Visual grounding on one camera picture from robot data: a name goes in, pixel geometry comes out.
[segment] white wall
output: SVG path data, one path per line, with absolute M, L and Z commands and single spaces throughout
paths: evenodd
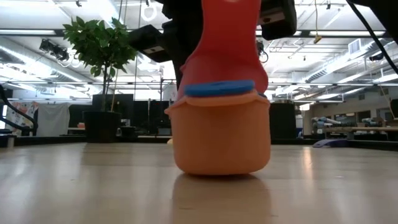
M 398 88 L 389 88 L 388 99 L 398 98 Z M 378 91 L 366 92 L 365 100 L 359 100 L 358 96 L 354 98 L 347 98 L 345 103 L 328 104 L 324 108 L 325 104 L 316 104 L 311 106 L 312 115 L 316 117 L 321 116 L 333 116 L 336 114 L 371 111 L 371 116 L 377 116 L 377 110 L 382 108 L 388 108 L 389 102 L 384 96 L 381 96 Z

